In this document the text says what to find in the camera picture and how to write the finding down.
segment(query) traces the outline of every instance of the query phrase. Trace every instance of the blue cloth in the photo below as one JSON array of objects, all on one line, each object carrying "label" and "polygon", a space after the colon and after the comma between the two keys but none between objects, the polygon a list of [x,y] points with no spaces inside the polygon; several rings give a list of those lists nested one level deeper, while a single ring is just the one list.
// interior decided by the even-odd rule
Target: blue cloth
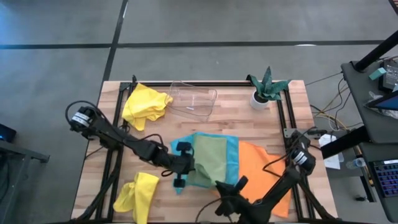
[{"label": "blue cloth", "polygon": [[[170,143],[172,147],[172,152],[175,155],[181,155],[181,152],[177,151],[177,144],[179,142],[189,142],[193,145],[193,137],[195,134],[208,137],[216,138],[226,138],[226,174],[225,182],[227,184],[235,185],[239,180],[239,139],[236,136],[228,136],[223,134],[207,134],[202,132],[197,132],[189,136],[176,139]],[[184,180],[187,179],[187,175],[182,175]],[[182,188],[175,188],[177,194],[181,194]]]}]

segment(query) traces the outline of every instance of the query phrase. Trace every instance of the computer equipment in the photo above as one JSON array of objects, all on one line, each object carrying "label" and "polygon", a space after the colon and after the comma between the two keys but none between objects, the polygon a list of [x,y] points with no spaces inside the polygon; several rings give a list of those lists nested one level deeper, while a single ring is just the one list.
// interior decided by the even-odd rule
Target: computer equipment
[{"label": "computer equipment", "polygon": [[12,142],[17,132],[14,129],[0,124],[0,141]]},{"label": "computer equipment", "polygon": [[379,90],[390,93],[398,83],[398,63],[393,60],[386,60],[381,66],[387,73],[379,78]]},{"label": "computer equipment", "polygon": [[392,92],[378,98],[376,100],[370,101],[366,104],[369,108],[385,109],[398,111],[398,91]]},{"label": "computer equipment", "polygon": [[383,197],[398,196],[398,159],[372,162],[371,167],[376,173],[376,184]]}]

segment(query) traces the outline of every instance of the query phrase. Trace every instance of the wooden tabletop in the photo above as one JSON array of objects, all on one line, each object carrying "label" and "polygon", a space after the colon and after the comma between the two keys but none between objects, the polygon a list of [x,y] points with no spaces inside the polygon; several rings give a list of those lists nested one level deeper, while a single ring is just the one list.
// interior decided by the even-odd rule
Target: wooden tabletop
[{"label": "wooden tabletop", "polygon": [[[110,121],[113,120],[118,97],[120,82],[104,82],[98,107]],[[195,121],[184,118],[176,114],[168,113],[157,121],[147,121],[144,131],[136,131],[131,128],[131,134],[137,138],[149,134],[159,133],[166,145],[170,148],[170,142],[174,139],[203,131],[212,134],[229,134],[239,137],[239,140],[251,142],[266,148],[269,154],[283,155],[285,152],[282,139],[277,103],[270,102],[264,111],[253,110],[249,105],[249,99],[254,90],[253,87],[212,87],[218,92],[215,107],[207,122]],[[160,92],[169,88],[156,87]],[[294,115],[298,128],[308,129],[314,126],[310,105],[304,82],[294,80],[289,84],[290,96],[294,107]],[[287,127],[290,127],[289,116],[282,96]],[[99,148],[99,142],[90,142],[87,153]],[[317,165],[308,177],[311,191],[315,194],[319,202],[333,216],[337,217],[335,203],[331,194],[329,180],[323,163],[322,154],[318,149],[310,148],[310,153],[317,158]],[[106,149],[90,156],[84,163],[81,173],[80,184],[76,195],[72,218],[78,217],[94,199],[101,185],[101,179],[106,158]],[[163,168],[153,167],[142,162],[131,150],[125,147],[121,175],[119,179],[119,189],[126,182],[133,181],[136,172],[146,172],[160,177]],[[188,186],[185,187],[183,194],[177,195],[172,187],[174,176],[161,177],[157,186],[156,193],[152,200],[148,222],[194,222],[195,217],[205,204],[216,199],[216,196],[207,189]],[[104,206],[104,214],[108,209],[108,198]],[[300,199],[304,214],[307,214],[303,193],[300,190]],[[201,221],[228,222],[225,217],[217,217],[214,211],[218,203],[209,206],[201,214]],[[237,215],[233,215],[233,220],[237,220]],[[114,222],[132,222],[132,213],[115,213]],[[270,222],[296,221],[294,203],[290,204],[288,219],[279,218],[272,215]]]}]

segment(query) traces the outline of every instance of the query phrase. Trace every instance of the yellow cloth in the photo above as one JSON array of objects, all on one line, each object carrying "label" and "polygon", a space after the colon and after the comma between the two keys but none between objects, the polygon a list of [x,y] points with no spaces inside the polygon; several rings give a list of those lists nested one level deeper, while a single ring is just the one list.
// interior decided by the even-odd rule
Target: yellow cloth
[{"label": "yellow cloth", "polygon": [[118,199],[113,204],[116,212],[128,212],[132,210],[132,218],[137,224],[146,224],[150,202],[154,196],[156,185],[159,178],[138,172],[134,177],[134,182],[123,185]]},{"label": "yellow cloth", "polygon": [[166,103],[172,100],[166,93],[159,93],[138,83],[124,105],[122,117],[138,131],[142,131],[145,128],[145,120],[155,121],[163,116]]}]

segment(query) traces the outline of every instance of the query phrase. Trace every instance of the gray floor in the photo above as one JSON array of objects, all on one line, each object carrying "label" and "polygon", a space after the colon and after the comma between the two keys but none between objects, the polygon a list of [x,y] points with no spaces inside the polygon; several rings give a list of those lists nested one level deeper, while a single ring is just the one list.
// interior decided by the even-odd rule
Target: gray floor
[{"label": "gray floor", "polygon": [[[0,0],[0,45],[109,44],[121,3]],[[388,0],[138,0],[129,1],[119,42],[381,40],[396,29]],[[374,47],[117,49],[109,79],[135,74],[140,80],[242,80],[247,74],[260,77],[270,65],[275,79],[308,83],[339,72],[341,63]],[[0,100],[0,123],[18,130],[18,145],[51,155],[46,165],[33,163],[14,223],[70,217],[87,142],[68,130],[63,112],[74,100],[96,102],[108,54],[109,49],[0,50],[0,95],[6,96]],[[397,48],[388,53],[393,54]],[[308,86],[311,104],[324,107],[340,79]],[[347,125],[360,121],[351,99],[338,117]],[[379,203],[352,199],[363,194],[359,178],[330,184],[340,218],[388,223]]]}]

